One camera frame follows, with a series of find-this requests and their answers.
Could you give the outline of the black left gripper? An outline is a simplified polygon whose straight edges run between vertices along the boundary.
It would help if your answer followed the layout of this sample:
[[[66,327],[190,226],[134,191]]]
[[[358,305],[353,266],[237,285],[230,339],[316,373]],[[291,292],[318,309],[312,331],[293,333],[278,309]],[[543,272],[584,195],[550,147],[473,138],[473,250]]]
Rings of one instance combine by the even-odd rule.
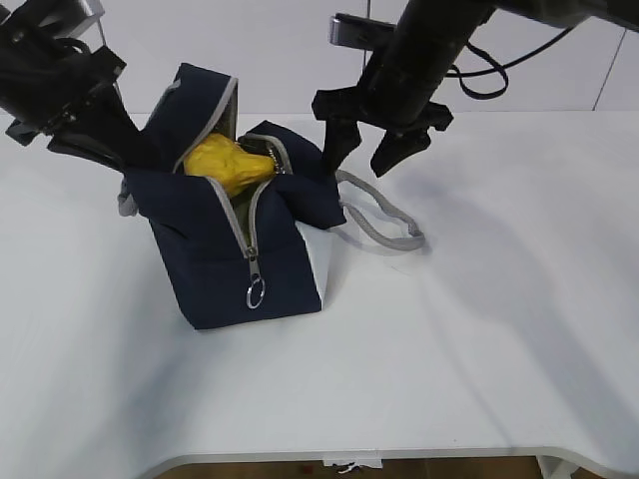
[[[122,173],[159,168],[160,154],[133,123],[112,86],[126,63],[106,46],[61,44],[49,54],[23,45],[4,47],[4,111],[13,117],[6,134],[28,146],[51,135],[84,110],[89,137],[54,136],[47,149]]]

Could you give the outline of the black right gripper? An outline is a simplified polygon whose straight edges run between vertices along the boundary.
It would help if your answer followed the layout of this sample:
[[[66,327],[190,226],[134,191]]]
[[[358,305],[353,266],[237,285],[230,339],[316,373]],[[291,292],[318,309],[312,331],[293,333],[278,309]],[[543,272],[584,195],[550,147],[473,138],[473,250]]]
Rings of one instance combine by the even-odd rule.
[[[325,122],[325,171],[334,174],[361,144],[360,123],[390,130],[370,160],[378,178],[426,150],[430,146],[426,129],[442,132],[453,120],[448,107],[431,101],[441,81],[440,75],[375,74],[361,77],[351,87],[317,91],[312,109]]]

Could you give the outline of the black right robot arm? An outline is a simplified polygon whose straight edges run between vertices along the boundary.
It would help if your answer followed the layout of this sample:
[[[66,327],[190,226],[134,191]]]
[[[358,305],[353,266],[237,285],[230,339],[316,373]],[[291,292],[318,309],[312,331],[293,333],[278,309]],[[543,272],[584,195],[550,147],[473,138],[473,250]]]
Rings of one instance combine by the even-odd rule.
[[[377,177],[429,148],[430,130],[444,131],[452,121],[447,107],[432,97],[447,74],[463,75],[453,64],[468,49],[506,74],[504,65],[471,44],[477,28],[496,10],[560,29],[567,35],[590,17],[629,30],[638,28],[635,1],[410,1],[395,24],[343,13],[329,24],[331,44],[367,51],[370,58],[357,83],[319,90],[312,102],[324,122],[322,161],[336,172],[361,143],[359,125],[384,132],[370,160]]]

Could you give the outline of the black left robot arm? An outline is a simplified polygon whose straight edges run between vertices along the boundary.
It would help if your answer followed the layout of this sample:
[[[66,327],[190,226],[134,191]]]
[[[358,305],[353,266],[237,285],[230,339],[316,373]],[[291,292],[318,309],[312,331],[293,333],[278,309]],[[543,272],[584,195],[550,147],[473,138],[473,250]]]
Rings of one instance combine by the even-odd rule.
[[[13,118],[6,134],[22,146],[47,136],[49,151],[121,173],[156,170],[159,153],[116,88],[125,61],[80,38],[104,13],[99,1],[30,0],[1,9],[1,108]]]

